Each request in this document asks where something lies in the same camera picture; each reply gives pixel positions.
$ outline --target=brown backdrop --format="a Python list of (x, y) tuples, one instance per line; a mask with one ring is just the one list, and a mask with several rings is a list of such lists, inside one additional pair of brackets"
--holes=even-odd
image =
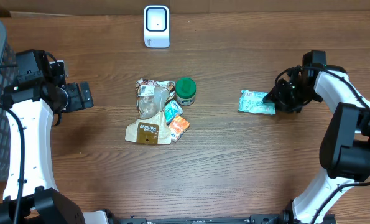
[(68, 15), (142, 14), (150, 4), (171, 13), (370, 10), (370, 0), (0, 0), (7, 11)]

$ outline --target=green lid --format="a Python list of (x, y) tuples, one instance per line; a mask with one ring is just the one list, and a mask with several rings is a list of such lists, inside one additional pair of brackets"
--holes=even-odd
[(175, 91), (183, 99), (192, 98), (196, 94), (196, 83), (191, 78), (181, 78), (175, 86)]

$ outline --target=blue packet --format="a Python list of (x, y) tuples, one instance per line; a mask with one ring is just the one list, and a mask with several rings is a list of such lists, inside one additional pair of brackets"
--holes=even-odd
[(167, 124), (170, 124), (177, 115), (182, 114), (183, 109), (175, 100), (171, 100), (164, 108), (165, 121), (167, 122)]
[(241, 93), (239, 111), (255, 114), (276, 114), (274, 103), (263, 102), (263, 98), (267, 95), (267, 93), (249, 90), (241, 90)]

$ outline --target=orange packet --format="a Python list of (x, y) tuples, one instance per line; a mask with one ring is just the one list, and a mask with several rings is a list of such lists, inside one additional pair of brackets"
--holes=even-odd
[(189, 128), (190, 123), (181, 116), (176, 117), (171, 121), (169, 128), (171, 129), (171, 139), (177, 142), (184, 132)]

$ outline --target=wooden tabletop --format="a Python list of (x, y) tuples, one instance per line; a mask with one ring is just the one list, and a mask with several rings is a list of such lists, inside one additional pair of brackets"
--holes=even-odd
[[(145, 47), (142, 16), (2, 21), (16, 52), (49, 51), (67, 63), (69, 82), (90, 84), (95, 107), (64, 114), (52, 128), (57, 186), (84, 212), (279, 213), (318, 172), (331, 113), (317, 102), (300, 114), (239, 113), (240, 91), (269, 91), (281, 71), (316, 49), (370, 100), (370, 11), (172, 15), (168, 49)], [(126, 126), (139, 116), (135, 82), (181, 77), (198, 87), (196, 102), (184, 108), (190, 129), (181, 140), (126, 142)], [(370, 187), (349, 190), (331, 212), (338, 223), (370, 223)]]

